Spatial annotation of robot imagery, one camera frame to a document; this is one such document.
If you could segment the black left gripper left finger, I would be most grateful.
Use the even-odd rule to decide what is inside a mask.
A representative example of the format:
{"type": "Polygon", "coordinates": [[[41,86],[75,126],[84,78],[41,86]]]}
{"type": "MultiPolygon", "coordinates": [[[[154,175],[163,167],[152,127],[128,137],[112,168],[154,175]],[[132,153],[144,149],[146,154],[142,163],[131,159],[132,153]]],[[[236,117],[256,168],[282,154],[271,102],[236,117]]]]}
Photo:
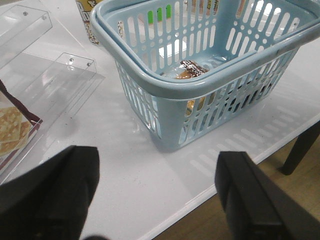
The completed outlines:
{"type": "Polygon", "coordinates": [[[78,240],[100,179],[97,147],[71,145],[0,186],[2,240],[78,240]]]}

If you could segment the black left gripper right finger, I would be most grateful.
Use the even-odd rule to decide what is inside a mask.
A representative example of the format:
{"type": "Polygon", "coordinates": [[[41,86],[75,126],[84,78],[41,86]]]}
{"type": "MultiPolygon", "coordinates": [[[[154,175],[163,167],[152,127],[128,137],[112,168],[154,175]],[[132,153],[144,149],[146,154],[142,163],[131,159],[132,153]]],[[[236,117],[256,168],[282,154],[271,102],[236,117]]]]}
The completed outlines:
{"type": "Polygon", "coordinates": [[[320,222],[243,151],[218,155],[215,187],[234,240],[318,240],[320,222]]]}

